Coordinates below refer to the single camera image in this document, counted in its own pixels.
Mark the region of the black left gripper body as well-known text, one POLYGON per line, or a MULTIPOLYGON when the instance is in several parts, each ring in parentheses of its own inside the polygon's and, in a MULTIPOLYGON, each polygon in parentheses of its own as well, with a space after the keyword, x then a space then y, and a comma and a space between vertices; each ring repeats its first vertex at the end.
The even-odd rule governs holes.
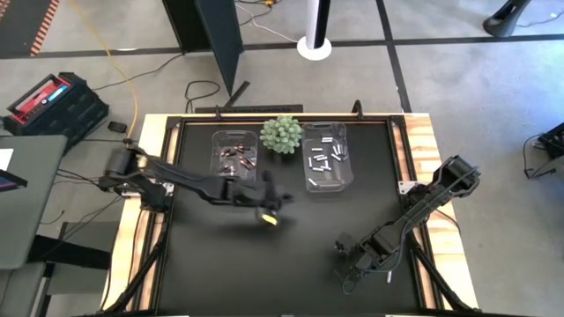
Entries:
POLYGON ((293 202, 293 196, 276 184, 271 171, 263 171, 258 181, 235 180, 228 192, 234 206, 257 208, 262 216, 276 217, 285 205, 293 202))

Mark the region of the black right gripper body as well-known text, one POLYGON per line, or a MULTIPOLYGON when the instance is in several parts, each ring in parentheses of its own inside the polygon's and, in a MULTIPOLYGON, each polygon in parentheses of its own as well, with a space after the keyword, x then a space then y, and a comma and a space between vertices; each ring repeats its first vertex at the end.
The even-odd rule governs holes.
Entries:
POLYGON ((384 273, 388 269, 382 266, 381 256, 369 244, 368 240, 357 241, 351 236, 351 252, 349 254, 340 254, 336 265, 336 273, 338 274, 338 266, 340 264, 355 265, 358 268, 358 276, 367 276, 371 273, 384 273))

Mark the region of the clear plastic bin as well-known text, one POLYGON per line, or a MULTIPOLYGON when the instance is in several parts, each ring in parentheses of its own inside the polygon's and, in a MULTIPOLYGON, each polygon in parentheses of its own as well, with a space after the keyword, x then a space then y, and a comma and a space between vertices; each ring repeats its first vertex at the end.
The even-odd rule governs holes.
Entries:
POLYGON ((248 130, 221 130, 215 132, 211 139, 211 167, 210 172, 218 176, 233 176, 244 180, 254 181, 257 172, 258 136, 255 132, 248 130), (243 145, 246 152, 239 153, 234 147, 243 145), (222 158, 224 151, 236 151, 232 157, 222 158), (240 161, 253 158, 256 162, 254 169, 245 169, 240 161), (224 166, 234 166, 234 172, 220 173, 224 166))
POLYGON ((301 149, 304 165, 306 188, 310 193, 331 193, 343 191, 354 179, 350 163, 350 153, 347 145, 346 127, 340 122, 312 122, 302 126, 301 149), (332 137, 332 143, 323 144, 323 137, 332 137), (335 160, 331 153, 332 146, 341 144, 342 154, 338 156, 342 162, 335 160), (322 148, 322 151, 311 151, 312 148, 322 148), (316 155, 323 154, 329 161, 331 171, 314 171, 308 166, 308 158, 312 158, 312 167, 322 167, 324 161, 315 161, 316 155), (308 178, 317 182, 312 186, 308 178))

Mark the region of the green succulent in grey pot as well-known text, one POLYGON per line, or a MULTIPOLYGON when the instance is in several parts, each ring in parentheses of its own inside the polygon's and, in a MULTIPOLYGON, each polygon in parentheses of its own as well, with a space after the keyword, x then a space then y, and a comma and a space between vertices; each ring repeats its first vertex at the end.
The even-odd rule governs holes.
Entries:
POLYGON ((268 150, 278 154, 294 154, 301 143, 302 128, 292 116, 279 116, 263 124, 259 138, 268 150))

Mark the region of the black diagonal support strut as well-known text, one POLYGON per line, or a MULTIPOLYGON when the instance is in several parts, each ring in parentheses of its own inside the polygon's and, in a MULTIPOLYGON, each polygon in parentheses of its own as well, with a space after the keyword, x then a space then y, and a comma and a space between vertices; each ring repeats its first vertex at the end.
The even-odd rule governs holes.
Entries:
POLYGON ((167 217, 149 210, 125 210, 100 302, 104 313, 151 311, 167 217))
POLYGON ((413 242, 411 250, 415 253, 416 257, 423 264, 431 281, 436 285, 438 292, 446 299, 450 307, 459 312, 474 312, 480 313, 481 310, 475 307, 470 307, 465 304, 456 293, 450 288, 446 280, 442 277, 439 270, 435 267, 434 263, 427 256, 422 246, 417 242, 413 242))

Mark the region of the white pole with round base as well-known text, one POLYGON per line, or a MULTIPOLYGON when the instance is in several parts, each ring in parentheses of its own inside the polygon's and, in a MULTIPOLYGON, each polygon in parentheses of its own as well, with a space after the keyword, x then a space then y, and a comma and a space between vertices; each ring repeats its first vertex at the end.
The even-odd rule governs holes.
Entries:
POLYGON ((308 19, 305 35, 297 43, 298 53, 309 61, 321 61, 332 50, 326 37, 331 0, 308 0, 308 19))

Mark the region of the black divider panel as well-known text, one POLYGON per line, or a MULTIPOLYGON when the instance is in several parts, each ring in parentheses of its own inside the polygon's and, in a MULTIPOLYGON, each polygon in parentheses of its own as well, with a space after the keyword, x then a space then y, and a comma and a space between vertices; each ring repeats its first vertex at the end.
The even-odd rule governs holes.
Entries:
POLYGON ((234 0, 162 0, 183 53, 211 50, 233 94, 243 42, 234 0))

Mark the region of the black desk base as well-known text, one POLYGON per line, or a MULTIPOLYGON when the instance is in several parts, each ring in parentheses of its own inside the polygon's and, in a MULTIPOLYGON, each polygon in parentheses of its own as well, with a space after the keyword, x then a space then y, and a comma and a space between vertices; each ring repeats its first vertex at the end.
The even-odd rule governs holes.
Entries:
POLYGON ((36 235, 27 261, 62 263, 88 269, 108 269, 111 254, 108 251, 36 235))

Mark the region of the red black tool case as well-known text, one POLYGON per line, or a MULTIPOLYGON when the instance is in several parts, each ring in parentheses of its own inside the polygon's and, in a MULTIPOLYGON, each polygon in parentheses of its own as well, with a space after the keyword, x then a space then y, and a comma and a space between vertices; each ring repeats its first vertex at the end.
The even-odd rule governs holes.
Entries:
POLYGON ((12 135, 65 136, 69 151, 108 116, 109 105, 83 78, 60 72, 44 77, 7 110, 2 124, 12 135))

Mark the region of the black equipment box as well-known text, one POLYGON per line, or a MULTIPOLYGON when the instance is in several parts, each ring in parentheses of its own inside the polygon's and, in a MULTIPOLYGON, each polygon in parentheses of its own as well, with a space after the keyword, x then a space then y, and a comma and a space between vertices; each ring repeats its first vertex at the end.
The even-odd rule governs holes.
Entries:
POLYGON ((538 141, 543 144, 551 159, 564 156, 564 122, 542 133, 538 141))

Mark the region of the grey desk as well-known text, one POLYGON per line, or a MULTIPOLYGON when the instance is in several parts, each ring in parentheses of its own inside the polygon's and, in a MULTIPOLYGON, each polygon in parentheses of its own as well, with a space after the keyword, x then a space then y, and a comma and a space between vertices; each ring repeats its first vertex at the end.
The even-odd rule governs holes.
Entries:
POLYGON ((0 193, 0 270, 25 265, 67 144, 65 136, 0 136, 13 149, 7 172, 26 188, 0 193))

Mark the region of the dark purple tablet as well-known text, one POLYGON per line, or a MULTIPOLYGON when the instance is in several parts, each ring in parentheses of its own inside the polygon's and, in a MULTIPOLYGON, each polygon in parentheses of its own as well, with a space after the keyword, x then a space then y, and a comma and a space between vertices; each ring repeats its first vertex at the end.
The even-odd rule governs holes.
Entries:
POLYGON ((0 192, 7 192, 26 187, 27 181, 25 179, 0 169, 0 192))

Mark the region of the black floor stand base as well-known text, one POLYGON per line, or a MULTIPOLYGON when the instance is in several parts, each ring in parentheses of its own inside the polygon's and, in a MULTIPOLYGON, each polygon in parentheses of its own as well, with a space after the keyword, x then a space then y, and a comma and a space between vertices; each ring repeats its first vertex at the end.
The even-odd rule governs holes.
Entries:
POLYGON ((498 11, 483 21, 484 31, 496 38, 511 36, 530 2, 531 0, 507 0, 498 11))

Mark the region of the orange black striped mat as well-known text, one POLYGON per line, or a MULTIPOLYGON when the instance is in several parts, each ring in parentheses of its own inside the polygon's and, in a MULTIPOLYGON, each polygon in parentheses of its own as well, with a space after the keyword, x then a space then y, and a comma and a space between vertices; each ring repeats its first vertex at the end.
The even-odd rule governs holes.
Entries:
POLYGON ((0 59, 36 56, 61 0, 0 0, 0 59))

